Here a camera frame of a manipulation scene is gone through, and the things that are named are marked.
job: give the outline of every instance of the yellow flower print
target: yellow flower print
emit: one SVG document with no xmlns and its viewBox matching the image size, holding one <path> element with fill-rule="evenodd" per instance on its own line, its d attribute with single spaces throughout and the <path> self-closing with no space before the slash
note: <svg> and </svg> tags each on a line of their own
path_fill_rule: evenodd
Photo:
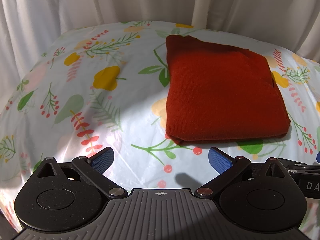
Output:
<svg viewBox="0 0 320 240">
<path fill-rule="evenodd" d="M 80 55 L 78 55 L 76 52 L 71 53 L 65 60 L 64 64 L 66 66 L 70 66 L 71 64 L 75 63 L 80 58 Z"/>
<path fill-rule="evenodd" d="M 269 67 L 276 68 L 278 63 L 276 62 L 274 57 L 271 56 L 264 56 L 266 60 L 268 61 Z"/>
<path fill-rule="evenodd" d="M 191 26 L 191 25 L 180 24 L 180 23 L 176 23 L 176 27 L 180 27 L 180 28 L 193 28 L 193 26 Z"/>
<path fill-rule="evenodd" d="M 277 71 L 272 71 L 273 80 L 281 87 L 287 88 L 289 86 L 289 81 L 282 77 Z"/>
<path fill-rule="evenodd" d="M 125 28 L 123 31 L 125 33 L 134 33 L 134 32 L 139 32 L 143 29 L 144 29 L 143 26 L 131 26 L 131 27 Z"/>
<path fill-rule="evenodd" d="M 317 102 L 316 103 L 316 110 L 319 112 L 319 114 L 320 114 L 320 102 Z"/>
<path fill-rule="evenodd" d="M 160 118 L 160 126 L 165 128 L 167 124 L 167 110 L 166 110 L 167 98 L 162 98 L 156 101 L 151 106 L 151 111 L 154 115 L 159 116 Z"/>
<path fill-rule="evenodd" d="M 116 89 L 118 83 L 116 81 L 117 76 L 120 73 L 118 66 L 106 67 L 94 75 L 93 87 L 96 89 L 105 89 L 112 91 Z"/>
<path fill-rule="evenodd" d="M 292 53 L 292 57 L 293 59 L 295 60 L 296 63 L 302 65 L 302 66 L 307 66 L 307 63 L 304 61 L 304 59 L 300 56 L 298 56 L 297 54 L 295 53 Z"/>
</svg>

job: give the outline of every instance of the red knit fabric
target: red knit fabric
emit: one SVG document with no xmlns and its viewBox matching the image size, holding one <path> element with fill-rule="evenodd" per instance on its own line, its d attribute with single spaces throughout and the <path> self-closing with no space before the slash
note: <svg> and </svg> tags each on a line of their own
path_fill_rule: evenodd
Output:
<svg viewBox="0 0 320 240">
<path fill-rule="evenodd" d="M 166 38 L 167 135 L 178 145 L 283 137 L 289 130 L 267 60 L 248 49 Z"/>
</svg>

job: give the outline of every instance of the black circular disc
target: black circular disc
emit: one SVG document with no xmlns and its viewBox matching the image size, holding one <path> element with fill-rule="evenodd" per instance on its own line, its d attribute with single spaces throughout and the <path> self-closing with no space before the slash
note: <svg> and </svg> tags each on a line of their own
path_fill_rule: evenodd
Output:
<svg viewBox="0 0 320 240">
<path fill-rule="evenodd" d="M 75 200 L 71 191 L 56 188 L 41 193 L 38 197 L 38 204 L 50 210 L 59 210 L 70 206 Z"/>
<path fill-rule="evenodd" d="M 259 232 L 298 227 L 307 209 L 305 197 L 296 184 L 294 187 L 290 181 L 284 184 L 276 177 L 232 184 L 221 193 L 219 204 L 234 223 Z"/>
<path fill-rule="evenodd" d="M 247 201 L 257 209 L 273 210 L 283 205 L 284 198 L 279 192 L 262 188 L 249 192 Z"/>
<path fill-rule="evenodd" d="M 15 200 L 22 224 L 40 231 L 67 231 L 92 221 L 102 208 L 98 190 L 80 181 L 41 178 L 23 187 Z"/>
</svg>

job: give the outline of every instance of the blue gripper pad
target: blue gripper pad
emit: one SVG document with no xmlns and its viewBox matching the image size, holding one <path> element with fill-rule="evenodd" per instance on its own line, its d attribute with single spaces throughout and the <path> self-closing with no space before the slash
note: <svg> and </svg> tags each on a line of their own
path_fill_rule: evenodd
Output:
<svg viewBox="0 0 320 240">
<path fill-rule="evenodd" d="M 232 166 L 231 160 L 229 160 L 213 148 L 210 148 L 208 158 L 212 168 L 214 168 L 219 174 L 225 172 Z"/>
<path fill-rule="evenodd" d="M 100 174 L 103 174 L 111 166 L 113 159 L 113 149 L 109 147 L 90 157 L 90 166 Z"/>
</svg>

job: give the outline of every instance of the white curtain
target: white curtain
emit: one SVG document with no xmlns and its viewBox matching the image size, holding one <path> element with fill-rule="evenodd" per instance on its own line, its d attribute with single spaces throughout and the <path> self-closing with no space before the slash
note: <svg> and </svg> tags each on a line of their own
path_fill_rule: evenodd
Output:
<svg viewBox="0 0 320 240">
<path fill-rule="evenodd" d="M 222 30 L 320 60 L 320 0 L 0 0 L 0 107 L 63 32 L 157 20 Z"/>
</svg>

